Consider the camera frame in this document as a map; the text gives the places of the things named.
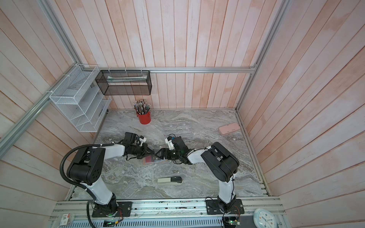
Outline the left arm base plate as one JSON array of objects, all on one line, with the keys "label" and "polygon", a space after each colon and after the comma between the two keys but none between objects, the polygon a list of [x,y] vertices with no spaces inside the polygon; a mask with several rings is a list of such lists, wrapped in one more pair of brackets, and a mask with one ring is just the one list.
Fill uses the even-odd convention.
[{"label": "left arm base plate", "polygon": [[132,209],[131,201],[116,201],[111,202],[108,205],[96,204],[94,206],[92,217],[129,217]]}]

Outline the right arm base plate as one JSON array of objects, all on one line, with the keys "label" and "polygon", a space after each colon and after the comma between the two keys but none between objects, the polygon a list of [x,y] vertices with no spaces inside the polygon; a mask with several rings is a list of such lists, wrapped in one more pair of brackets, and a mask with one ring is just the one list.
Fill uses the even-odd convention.
[{"label": "right arm base plate", "polygon": [[241,215],[245,213],[241,199],[234,198],[228,204],[220,199],[206,199],[205,204],[208,215]]}]

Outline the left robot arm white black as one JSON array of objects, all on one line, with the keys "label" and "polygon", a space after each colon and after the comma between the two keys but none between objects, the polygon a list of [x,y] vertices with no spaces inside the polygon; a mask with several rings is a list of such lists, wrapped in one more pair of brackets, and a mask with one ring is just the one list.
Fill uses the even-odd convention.
[{"label": "left robot arm white black", "polygon": [[118,203],[101,177],[104,160],[129,155],[133,159],[142,159],[150,154],[154,151],[143,136],[125,133],[119,142],[85,144],[71,149],[61,160],[60,174],[66,182],[84,189],[96,207],[111,216],[116,213]]}]

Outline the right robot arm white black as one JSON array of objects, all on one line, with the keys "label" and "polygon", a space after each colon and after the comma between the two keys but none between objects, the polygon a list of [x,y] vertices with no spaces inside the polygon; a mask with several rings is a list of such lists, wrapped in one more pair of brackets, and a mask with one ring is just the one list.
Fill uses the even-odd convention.
[{"label": "right robot arm white black", "polygon": [[238,159],[219,142],[201,149],[189,149],[180,136],[169,136],[165,142],[168,148],[162,148],[154,155],[160,159],[179,161],[180,164],[206,164],[219,181],[218,207],[222,213],[227,213],[236,201],[234,181],[240,165]]}]

